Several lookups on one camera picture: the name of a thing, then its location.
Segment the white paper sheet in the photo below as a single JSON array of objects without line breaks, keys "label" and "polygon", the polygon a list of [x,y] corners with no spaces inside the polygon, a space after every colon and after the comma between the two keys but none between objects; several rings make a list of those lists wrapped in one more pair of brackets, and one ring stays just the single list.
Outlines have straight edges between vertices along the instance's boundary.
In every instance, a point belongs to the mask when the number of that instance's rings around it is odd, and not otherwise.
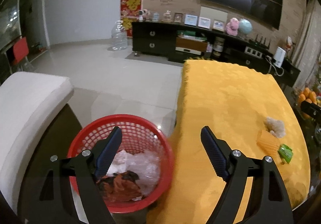
[{"label": "white paper sheet", "polygon": [[121,150],[115,155],[106,175],[112,176],[116,173],[124,173],[128,170],[131,170],[134,163],[135,156],[126,152],[125,150]]}]

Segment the brown plastic bag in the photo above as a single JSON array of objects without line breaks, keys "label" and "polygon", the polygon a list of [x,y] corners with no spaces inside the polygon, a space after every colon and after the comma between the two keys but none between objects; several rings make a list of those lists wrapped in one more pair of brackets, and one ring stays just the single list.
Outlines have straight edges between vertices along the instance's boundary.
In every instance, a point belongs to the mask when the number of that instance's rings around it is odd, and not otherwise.
[{"label": "brown plastic bag", "polygon": [[102,197],[109,202],[128,202],[143,196],[136,184],[139,176],[133,171],[114,173],[96,182]]}]

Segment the clear plastic bag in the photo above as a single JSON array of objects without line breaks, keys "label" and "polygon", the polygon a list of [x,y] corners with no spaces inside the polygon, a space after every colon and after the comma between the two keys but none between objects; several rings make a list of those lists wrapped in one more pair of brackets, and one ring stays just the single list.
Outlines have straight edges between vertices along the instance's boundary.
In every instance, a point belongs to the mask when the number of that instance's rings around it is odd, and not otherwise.
[{"label": "clear plastic bag", "polygon": [[156,188],[161,176],[161,159],[154,151],[145,150],[142,153],[127,154],[126,170],[138,175],[136,184],[145,197]]}]

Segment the white crumpled tissue ball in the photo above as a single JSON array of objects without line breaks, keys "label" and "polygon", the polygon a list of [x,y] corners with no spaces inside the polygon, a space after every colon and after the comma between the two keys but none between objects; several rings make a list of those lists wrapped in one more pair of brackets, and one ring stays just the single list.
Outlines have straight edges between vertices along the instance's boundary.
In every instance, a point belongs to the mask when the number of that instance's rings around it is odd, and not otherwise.
[{"label": "white crumpled tissue ball", "polygon": [[264,125],[267,131],[277,138],[283,138],[286,135],[284,122],[281,120],[266,117]]}]

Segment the green wrapper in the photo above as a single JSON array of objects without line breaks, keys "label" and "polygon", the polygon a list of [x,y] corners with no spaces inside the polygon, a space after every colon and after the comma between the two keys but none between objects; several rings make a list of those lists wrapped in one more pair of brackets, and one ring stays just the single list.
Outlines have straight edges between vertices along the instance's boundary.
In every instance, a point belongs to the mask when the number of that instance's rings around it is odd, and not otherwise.
[{"label": "green wrapper", "polygon": [[281,159],[285,161],[287,164],[291,162],[293,158],[293,150],[289,146],[281,144],[277,152]]}]

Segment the red plastic mesh basket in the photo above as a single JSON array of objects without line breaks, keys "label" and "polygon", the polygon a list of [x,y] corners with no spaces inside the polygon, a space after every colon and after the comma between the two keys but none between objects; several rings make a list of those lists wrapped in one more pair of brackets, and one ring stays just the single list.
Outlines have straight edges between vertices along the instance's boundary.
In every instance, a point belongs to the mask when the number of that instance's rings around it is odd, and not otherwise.
[{"label": "red plastic mesh basket", "polygon": [[75,157],[86,149],[91,150],[97,141],[107,138],[115,126],[122,130],[119,151],[125,150],[131,154],[152,151],[160,158],[160,179],[150,195],[133,202],[109,202],[104,199],[111,213],[127,214],[150,206],[169,189],[175,160],[171,146],[162,131],[148,120],[129,114],[109,115],[88,124],[73,139],[67,157]]}]

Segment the yellow tablecloth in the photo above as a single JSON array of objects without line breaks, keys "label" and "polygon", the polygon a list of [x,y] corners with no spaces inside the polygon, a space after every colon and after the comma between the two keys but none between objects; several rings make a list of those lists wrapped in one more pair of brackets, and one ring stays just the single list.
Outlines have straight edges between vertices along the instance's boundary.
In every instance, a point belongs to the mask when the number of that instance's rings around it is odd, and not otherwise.
[{"label": "yellow tablecloth", "polygon": [[217,138],[250,158],[262,159],[257,136],[265,119],[284,122],[281,142],[293,150],[289,164],[276,159],[292,207],[310,190],[310,160],[297,118],[271,75],[238,64],[188,60],[182,69],[175,130],[170,142],[175,153],[170,190],[147,215],[148,223],[205,223],[225,186],[211,165],[200,139],[208,126]]}]

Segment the white router box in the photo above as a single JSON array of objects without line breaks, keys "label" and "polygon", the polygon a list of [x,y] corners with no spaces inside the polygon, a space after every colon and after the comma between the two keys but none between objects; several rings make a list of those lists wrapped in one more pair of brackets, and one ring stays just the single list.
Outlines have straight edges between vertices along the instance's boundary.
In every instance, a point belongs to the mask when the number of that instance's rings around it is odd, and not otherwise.
[{"label": "white router box", "polygon": [[285,56],[286,56],[286,51],[283,48],[278,47],[273,57],[274,66],[277,68],[281,68]]}]

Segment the white cushioned seat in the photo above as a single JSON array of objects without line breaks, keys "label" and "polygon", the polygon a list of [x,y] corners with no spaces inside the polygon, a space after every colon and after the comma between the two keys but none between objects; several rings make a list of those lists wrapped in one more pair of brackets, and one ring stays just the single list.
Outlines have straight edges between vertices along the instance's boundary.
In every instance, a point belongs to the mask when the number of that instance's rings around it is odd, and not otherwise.
[{"label": "white cushioned seat", "polygon": [[34,72],[16,72],[1,85],[1,193],[15,213],[31,156],[72,95],[68,77]]}]

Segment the light blue globe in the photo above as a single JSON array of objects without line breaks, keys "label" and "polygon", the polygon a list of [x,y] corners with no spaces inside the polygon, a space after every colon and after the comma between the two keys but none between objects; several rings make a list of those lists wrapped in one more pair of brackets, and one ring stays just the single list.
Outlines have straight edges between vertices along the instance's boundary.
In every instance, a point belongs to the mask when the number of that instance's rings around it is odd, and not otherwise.
[{"label": "light blue globe", "polygon": [[239,20],[238,32],[243,35],[248,35],[252,32],[252,24],[246,19]]}]

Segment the small framed certificate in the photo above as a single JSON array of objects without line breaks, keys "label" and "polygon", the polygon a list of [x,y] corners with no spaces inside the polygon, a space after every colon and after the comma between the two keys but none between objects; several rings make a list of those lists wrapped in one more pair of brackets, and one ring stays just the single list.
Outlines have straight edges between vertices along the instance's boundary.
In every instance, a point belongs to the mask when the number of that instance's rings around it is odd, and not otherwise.
[{"label": "small framed certificate", "polygon": [[213,21],[213,29],[217,31],[224,32],[225,30],[225,23],[223,21],[214,20]]}]

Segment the clear large water bottle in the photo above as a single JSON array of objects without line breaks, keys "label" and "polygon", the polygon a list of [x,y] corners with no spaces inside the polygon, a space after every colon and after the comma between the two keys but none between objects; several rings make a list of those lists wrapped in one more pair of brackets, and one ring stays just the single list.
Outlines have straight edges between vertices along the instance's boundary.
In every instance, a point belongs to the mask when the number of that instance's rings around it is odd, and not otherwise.
[{"label": "clear large water bottle", "polygon": [[118,20],[112,29],[112,49],[124,50],[128,47],[127,31],[122,20]]}]

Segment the red chair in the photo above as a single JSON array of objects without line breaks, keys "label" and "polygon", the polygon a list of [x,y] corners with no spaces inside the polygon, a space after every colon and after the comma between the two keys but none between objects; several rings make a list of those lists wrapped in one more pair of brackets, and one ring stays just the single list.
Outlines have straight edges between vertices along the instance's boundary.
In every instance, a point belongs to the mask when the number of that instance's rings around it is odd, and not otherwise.
[{"label": "red chair", "polygon": [[14,53],[14,61],[13,65],[17,65],[22,61],[24,58],[26,58],[29,54],[29,48],[27,44],[26,37],[21,38],[19,41],[17,41],[13,46],[13,53]]}]

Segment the black tv cabinet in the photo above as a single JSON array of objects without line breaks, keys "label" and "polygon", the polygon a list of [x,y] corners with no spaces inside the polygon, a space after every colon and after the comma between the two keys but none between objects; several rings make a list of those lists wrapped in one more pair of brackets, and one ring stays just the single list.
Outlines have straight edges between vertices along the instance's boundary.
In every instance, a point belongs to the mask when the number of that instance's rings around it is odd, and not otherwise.
[{"label": "black tv cabinet", "polygon": [[300,74],[300,70],[286,59],[277,67],[268,46],[200,27],[135,21],[132,23],[132,44],[134,53],[162,56],[172,62],[204,58],[239,64],[272,74],[278,84],[289,87],[294,86]]}]

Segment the blue framed picture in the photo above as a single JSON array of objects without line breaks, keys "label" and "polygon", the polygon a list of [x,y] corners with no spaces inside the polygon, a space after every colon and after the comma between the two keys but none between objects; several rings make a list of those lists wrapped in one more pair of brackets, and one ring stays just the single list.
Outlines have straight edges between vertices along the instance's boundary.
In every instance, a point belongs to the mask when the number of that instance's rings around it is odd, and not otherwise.
[{"label": "blue framed picture", "polygon": [[189,26],[197,26],[198,16],[196,15],[185,15],[184,24]]}]

